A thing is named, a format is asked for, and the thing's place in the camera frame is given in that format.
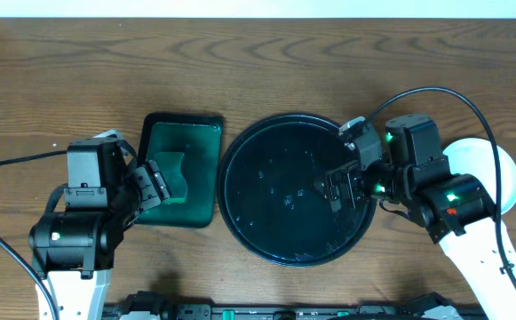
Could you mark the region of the pale green plate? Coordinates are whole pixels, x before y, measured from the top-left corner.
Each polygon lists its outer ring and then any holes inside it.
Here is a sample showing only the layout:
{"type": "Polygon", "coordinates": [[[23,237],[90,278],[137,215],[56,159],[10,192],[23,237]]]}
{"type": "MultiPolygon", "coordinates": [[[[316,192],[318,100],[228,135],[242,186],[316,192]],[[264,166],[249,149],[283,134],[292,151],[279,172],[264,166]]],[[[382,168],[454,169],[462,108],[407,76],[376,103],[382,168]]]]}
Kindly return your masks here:
{"type": "MultiPolygon", "coordinates": [[[[501,213],[505,214],[516,204],[516,163],[502,148],[498,147],[501,166],[501,213]]],[[[465,138],[449,144],[443,154],[449,158],[453,174],[471,174],[475,176],[496,199],[496,177],[494,154],[488,140],[465,138]]]]}

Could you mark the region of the green sponge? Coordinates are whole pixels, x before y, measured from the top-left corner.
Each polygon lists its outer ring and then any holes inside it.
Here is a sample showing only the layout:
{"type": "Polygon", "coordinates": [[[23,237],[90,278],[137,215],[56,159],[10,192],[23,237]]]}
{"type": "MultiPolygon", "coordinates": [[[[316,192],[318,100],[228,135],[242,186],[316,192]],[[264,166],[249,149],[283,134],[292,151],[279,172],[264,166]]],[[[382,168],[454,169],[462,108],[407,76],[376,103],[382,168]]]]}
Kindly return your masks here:
{"type": "Polygon", "coordinates": [[[170,151],[155,154],[155,161],[171,193],[168,204],[183,204],[187,200],[187,180],[182,172],[184,156],[184,153],[170,151]]]}

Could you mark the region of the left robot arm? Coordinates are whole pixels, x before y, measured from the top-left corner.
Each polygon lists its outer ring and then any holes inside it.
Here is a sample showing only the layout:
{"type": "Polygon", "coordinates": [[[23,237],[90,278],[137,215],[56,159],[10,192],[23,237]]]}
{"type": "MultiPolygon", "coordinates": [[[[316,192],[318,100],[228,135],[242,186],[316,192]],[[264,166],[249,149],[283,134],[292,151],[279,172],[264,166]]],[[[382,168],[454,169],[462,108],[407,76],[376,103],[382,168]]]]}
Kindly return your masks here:
{"type": "Polygon", "coordinates": [[[125,231],[170,196],[153,160],[133,169],[71,164],[68,184],[52,194],[29,234],[33,267],[54,303],[41,308],[41,317],[101,318],[125,231]]]}

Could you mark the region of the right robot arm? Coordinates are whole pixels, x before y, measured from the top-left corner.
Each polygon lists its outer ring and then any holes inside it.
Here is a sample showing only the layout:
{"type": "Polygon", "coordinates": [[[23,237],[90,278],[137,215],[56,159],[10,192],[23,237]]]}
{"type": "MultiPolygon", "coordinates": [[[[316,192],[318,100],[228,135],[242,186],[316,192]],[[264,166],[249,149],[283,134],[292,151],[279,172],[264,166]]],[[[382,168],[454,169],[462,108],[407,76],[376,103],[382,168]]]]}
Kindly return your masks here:
{"type": "Polygon", "coordinates": [[[384,138],[359,117],[337,133],[353,158],[325,172],[314,188],[341,213],[374,202],[402,204],[456,265],[489,319],[516,319],[516,254],[478,178],[454,174],[433,120],[390,120],[384,138]]]}

